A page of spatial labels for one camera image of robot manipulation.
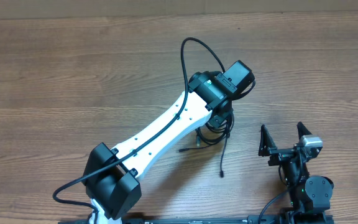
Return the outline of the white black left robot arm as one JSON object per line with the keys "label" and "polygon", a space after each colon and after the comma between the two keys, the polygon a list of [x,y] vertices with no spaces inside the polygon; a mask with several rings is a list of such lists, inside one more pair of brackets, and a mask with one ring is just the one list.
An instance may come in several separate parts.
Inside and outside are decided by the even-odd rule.
{"label": "white black left robot arm", "polygon": [[225,72],[195,73],[166,112],[122,143],[108,148],[98,144],[90,153],[83,181],[93,213],[89,223],[119,221],[140,199],[140,180],[163,154],[181,138],[203,125],[223,133],[234,120],[232,101],[249,93],[255,85],[252,70],[240,60]]}

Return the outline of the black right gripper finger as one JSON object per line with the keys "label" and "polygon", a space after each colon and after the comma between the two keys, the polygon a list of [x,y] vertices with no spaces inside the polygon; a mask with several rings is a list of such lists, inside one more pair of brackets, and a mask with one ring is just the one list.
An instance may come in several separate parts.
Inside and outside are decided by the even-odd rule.
{"label": "black right gripper finger", "polygon": [[311,135],[311,132],[306,128],[306,126],[299,121],[296,125],[297,131],[298,131],[298,136],[302,137],[305,135]]}
{"label": "black right gripper finger", "polygon": [[272,151],[275,150],[277,150],[277,146],[275,145],[266,125],[261,125],[258,155],[262,157],[269,156]]}

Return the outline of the brown cardboard wall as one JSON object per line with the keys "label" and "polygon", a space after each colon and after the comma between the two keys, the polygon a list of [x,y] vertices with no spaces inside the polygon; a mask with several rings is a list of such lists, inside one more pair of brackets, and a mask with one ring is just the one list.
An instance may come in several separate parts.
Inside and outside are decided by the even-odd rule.
{"label": "brown cardboard wall", "polygon": [[0,0],[0,19],[358,11],[358,0]]}

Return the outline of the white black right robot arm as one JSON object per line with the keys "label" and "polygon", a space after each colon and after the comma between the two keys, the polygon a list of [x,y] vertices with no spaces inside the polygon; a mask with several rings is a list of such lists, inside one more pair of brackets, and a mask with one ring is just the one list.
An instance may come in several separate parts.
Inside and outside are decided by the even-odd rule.
{"label": "white black right robot arm", "polygon": [[[325,211],[331,207],[333,181],[325,176],[310,175],[306,163],[317,158],[323,148],[323,140],[312,134],[302,122],[297,124],[299,141],[291,148],[279,149],[267,127],[260,129],[258,155],[268,157],[269,166],[277,166],[279,178],[286,190],[271,199],[260,212],[258,223],[333,223],[333,217]],[[289,195],[291,206],[282,208],[277,215],[265,212],[273,203]]]}

